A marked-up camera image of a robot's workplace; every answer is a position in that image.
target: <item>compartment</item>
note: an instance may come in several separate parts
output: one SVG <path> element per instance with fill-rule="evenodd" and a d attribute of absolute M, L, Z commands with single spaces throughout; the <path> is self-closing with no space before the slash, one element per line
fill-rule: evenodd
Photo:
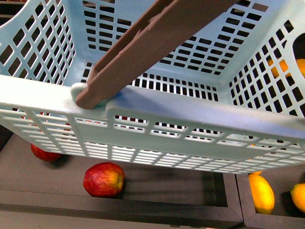
<path fill-rule="evenodd" d="M 268 181 L 274 191 L 275 206 L 271 215 L 255 212 L 248 175 L 237 175 L 245 225 L 258 229 L 303 228 L 305 214 L 294 205 L 290 190 L 294 185 L 305 182 L 305 166 L 270 169 L 263 171 L 261 176 Z"/>
<path fill-rule="evenodd" d="M 0 153 L 0 208 L 85 218 L 229 228 L 242 222 L 234 175 L 118 162 L 126 176 L 117 198 L 93 198 L 82 186 L 103 162 L 66 156 L 46 163 L 13 135 Z"/>

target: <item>red apple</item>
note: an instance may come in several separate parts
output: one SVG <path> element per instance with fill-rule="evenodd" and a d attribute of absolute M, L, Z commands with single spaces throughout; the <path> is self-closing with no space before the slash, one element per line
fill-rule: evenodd
<path fill-rule="evenodd" d="M 83 186 L 93 197 L 115 197 L 122 191 L 124 178 L 124 171 L 119 165 L 104 162 L 86 171 Z"/>
<path fill-rule="evenodd" d="M 37 158 L 43 161 L 53 162 L 60 159 L 63 156 L 63 154 L 46 152 L 33 144 L 30 145 L 30 149 Z"/>

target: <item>brown handle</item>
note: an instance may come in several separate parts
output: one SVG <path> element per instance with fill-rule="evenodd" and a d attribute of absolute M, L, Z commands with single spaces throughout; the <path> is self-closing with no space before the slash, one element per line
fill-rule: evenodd
<path fill-rule="evenodd" d="M 92 109 L 100 101 L 115 96 L 236 2 L 238 1 L 155 2 L 129 29 L 131 32 L 127 31 L 122 41 L 117 42 L 118 45 L 115 44 L 95 65 L 93 77 L 77 96 L 76 104 L 84 109 Z"/>

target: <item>light blue basket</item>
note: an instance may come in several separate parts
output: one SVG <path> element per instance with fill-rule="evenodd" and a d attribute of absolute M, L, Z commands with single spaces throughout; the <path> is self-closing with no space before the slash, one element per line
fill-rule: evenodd
<path fill-rule="evenodd" d="M 0 124 L 106 160 L 236 174 L 305 163 L 303 0 L 240 1 L 106 105 L 76 106 L 94 63 L 152 3 L 28 1 L 0 27 Z"/>

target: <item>lemon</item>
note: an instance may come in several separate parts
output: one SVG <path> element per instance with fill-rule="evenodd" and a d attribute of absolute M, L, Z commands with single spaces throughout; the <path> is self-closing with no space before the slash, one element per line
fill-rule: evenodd
<path fill-rule="evenodd" d="M 257 174 L 249 175 L 250 187 L 255 211 L 270 214 L 275 206 L 275 195 L 265 178 Z"/>
<path fill-rule="evenodd" d="M 262 171 L 257 171 L 257 172 L 253 172 L 251 174 L 256 174 L 256 175 L 260 175 L 262 173 Z"/>
<path fill-rule="evenodd" d="M 305 184 L 295 185 L 290 193 L 296 207 L 305 213 Z"/>

